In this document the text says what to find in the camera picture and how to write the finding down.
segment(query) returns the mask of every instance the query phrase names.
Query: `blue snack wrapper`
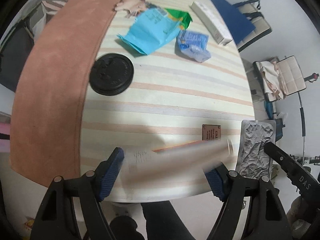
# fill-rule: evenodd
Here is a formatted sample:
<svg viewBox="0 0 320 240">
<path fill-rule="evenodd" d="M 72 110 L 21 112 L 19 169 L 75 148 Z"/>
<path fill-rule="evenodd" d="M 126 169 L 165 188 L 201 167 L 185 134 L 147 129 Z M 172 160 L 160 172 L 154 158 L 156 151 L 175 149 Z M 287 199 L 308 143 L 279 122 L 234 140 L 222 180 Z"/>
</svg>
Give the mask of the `blue snack wrapper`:
<svg viewBox="0 0 320 240">
<path fill-rule="evenodd" d="M 126 36 L 117 37 L 141 54 L 149 55 L 179 34 L 180 21 L 168 16 L 162 8 L 148 9 L 136 18 Z"/>
<path fill-rule="evenodd" d="M 206 50 L 209 36 L 193 31 L 180 31 L 177 37 L 178 46 L 181 52 L 198 62 L 204 62 L 211 58 Z"/>
</svg>

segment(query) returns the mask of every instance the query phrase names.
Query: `striped tablecloth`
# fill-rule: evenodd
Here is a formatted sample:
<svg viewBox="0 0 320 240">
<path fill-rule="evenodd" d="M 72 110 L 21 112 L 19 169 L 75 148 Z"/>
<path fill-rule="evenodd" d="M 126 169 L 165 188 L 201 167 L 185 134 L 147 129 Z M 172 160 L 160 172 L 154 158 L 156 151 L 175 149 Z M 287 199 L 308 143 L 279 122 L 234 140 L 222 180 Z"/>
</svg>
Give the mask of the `striped tablecloth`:
<svg viewBox="0 0 320 240">
<path fill-rule="evenodd" d="M 221 136 L 232 141 L 237 155 L 241 121 L 254 119 L 249 84 L 236 45 L 218 45 L 190 9 L 193 1 L 200 1 L 220 17 L 210 0 L 147 1 L 188 11 L 193 19 L 189 30 L 209 35 L 207 49 L 212 57 L 204 63 L 180 57 L 175 40 L 143 56 L 116 37 L 118 33 L 125 35 L 134 23 L 134 17 L 125 18 L 126 12 L 118 12 L 97 58 L 107 53 L 127 56 L 133 62 L 134 77 L 130 87 L 117 96 L 97 94 L 88 86 L 81 130 L 81 174 L 94 170 L 115 147 L 156 149 L 201 140 L 202 124 L 221 125 Z M 132 185 L 130 189 L 123 188 L 117 180 L 108 199 L 160 201 L 209 190 L 204 174 Z"/>
</svg>

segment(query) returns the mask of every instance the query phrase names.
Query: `black round lid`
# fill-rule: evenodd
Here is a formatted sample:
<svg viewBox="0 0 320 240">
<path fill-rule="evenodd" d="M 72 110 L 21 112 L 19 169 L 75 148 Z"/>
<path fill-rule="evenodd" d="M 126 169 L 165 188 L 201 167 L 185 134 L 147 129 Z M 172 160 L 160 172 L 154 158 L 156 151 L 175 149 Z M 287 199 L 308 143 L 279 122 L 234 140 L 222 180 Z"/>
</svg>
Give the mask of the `black round lid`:
<svg viewBox="0 0 320 240">
<path fill-rule="evenodd" d="M 98 94 L 115 96 L 130 86 L 132 78 L 132 62 L 124 55 L 110 53 L 103 55 L 93 64 L 89 82 Z"/>
</svg>

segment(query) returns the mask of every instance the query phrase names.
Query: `green package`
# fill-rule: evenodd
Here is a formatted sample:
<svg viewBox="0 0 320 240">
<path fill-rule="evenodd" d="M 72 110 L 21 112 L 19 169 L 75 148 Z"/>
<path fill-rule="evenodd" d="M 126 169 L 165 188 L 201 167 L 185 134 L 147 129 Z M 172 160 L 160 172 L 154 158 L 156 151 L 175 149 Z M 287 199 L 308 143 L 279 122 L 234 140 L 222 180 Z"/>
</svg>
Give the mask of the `green package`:
<svg viewBox="0 0 320 240">
<path fill-rule="evenodd" d="M 182 18 L 180 25 L 182 25 L 184 27 L 184 29 L 187 29 L 189 27 L 190 22 L 192 22 L 192 18 L 188 12 L 180 11 L 180 10 L 176 10 L 176 9 L 171 9 L 171 8 L 165 8 L 165 9 L 173 17 L 175 17 L 177 19 Z"/>
</svg>

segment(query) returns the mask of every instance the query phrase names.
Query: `small brown sign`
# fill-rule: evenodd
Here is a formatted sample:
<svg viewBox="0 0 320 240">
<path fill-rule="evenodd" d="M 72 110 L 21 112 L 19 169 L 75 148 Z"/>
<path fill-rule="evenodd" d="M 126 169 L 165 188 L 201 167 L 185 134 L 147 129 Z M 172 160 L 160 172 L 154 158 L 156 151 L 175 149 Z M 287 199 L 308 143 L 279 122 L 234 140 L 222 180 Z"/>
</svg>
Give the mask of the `small brown sign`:
<svg viewBox="0 0 320 240">
<path fill-rule="evenodd" d="M 202 140 L 219 140 L 221 139 L 221 126 L 213 124 L 202 125 Z"/>
</svg>

